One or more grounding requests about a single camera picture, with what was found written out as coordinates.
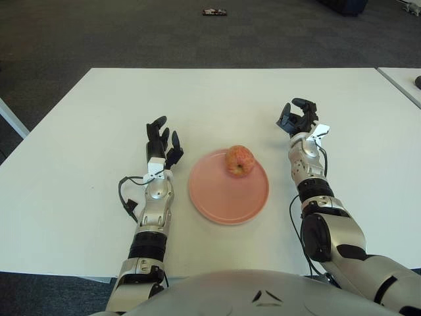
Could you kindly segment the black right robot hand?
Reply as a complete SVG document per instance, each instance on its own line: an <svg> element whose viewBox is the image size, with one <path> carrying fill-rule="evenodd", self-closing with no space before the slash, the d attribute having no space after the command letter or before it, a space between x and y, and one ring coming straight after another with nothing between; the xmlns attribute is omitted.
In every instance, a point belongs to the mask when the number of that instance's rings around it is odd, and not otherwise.
<svg viewBox="0 0 421 316"><path fill-rule="evenodd" d="M302 110L303 114L298 115L291 112L291 106L294 105ZM292 138L300 133L307 134L307 139L320 143L320 140L328 135L330 127L318 123L316 103L302 99L293 98L291 103L286 103L282 109L276 125Z"/></svg>

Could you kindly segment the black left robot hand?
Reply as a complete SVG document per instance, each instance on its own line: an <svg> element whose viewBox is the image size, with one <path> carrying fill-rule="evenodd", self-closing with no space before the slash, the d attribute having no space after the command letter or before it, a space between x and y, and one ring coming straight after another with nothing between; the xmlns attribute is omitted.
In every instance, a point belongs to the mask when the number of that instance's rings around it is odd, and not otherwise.
<svg viewBox="0 0 421 316"><path fill-rule="evenodd" d="M169 128L161 132L167 121L166 116L161 116L152 123L146 124L148 142L146 144L147 174L143 177L146 183L154 179L163 179L166 171L184 155L177 132L170 133Z"/></svg>

